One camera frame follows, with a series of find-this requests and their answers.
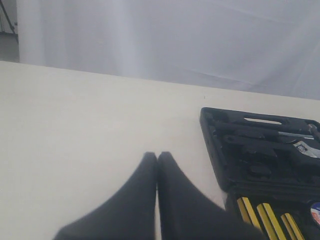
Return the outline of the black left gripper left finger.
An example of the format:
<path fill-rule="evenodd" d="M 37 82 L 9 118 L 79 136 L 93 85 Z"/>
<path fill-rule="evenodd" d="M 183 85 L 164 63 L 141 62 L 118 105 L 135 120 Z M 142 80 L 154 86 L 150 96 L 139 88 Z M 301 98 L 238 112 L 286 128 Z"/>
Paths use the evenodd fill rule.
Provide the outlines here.
<path fill-rule="evenodd" d="M 157 157 L 146 152 L 127 182 L 105 203 L 62 227 L 56 240 L 154 240 Z"/>

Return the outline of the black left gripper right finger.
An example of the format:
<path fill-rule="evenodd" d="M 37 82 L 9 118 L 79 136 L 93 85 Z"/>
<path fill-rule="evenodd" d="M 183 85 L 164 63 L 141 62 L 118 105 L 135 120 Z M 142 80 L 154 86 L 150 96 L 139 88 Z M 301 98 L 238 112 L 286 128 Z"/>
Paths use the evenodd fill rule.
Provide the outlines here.
<path fill-rule="evenodd" d="M 207 198 L 170 152 L 158 157 L 158 204 L 164 240 L 263 240 L 253 225 Z"/>

